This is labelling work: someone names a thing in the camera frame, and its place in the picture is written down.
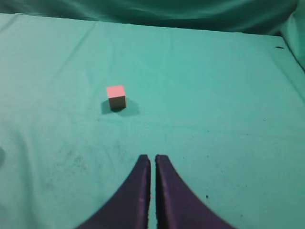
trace cube top face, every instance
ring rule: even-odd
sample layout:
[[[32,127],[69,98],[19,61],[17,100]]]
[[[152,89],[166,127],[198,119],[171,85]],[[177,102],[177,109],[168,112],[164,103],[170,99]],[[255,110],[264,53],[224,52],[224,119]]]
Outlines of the cube top face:
[[[125,96],[124,86],[107,87],[108,98]]]

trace table surface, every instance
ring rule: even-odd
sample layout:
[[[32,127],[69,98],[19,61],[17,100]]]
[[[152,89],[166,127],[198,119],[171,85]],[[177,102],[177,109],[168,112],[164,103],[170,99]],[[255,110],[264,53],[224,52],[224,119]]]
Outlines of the table surface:
[[[1,228],[77,226],[140,154],[237,228],[303,226],[305,74],[281,37],[1,14],[0,50]]]

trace wooden block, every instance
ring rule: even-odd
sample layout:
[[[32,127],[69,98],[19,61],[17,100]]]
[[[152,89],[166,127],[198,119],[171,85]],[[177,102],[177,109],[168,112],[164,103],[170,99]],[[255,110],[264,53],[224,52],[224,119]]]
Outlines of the wooden block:
[[[107,94],[111,110],[123,109],[126,107],[124,86],[107,87]]]

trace teal fabric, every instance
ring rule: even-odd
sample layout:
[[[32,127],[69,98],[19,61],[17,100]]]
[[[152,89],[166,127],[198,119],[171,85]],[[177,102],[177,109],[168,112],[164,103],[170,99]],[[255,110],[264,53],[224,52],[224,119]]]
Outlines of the teal fabric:
[[[305,0],[299,0],[296,11],[281,31],[296,59],[305,69]]]
[[[296,0],[0,0],[0,12],[275,34]]]
[[[237,228],[303,227],[305,74],[283,38],[2,14],[0,50],[0,228],[74,228],[140,154]]]

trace cube side face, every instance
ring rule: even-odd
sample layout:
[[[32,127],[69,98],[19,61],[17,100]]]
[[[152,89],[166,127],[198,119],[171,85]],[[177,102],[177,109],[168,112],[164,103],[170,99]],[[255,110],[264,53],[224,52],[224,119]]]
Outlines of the cube side face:
[[[126,96],[124,86],[107,87],[108,98]]]
[[[126,96],[109,98],[109,105],[111,110],[126,108]]]

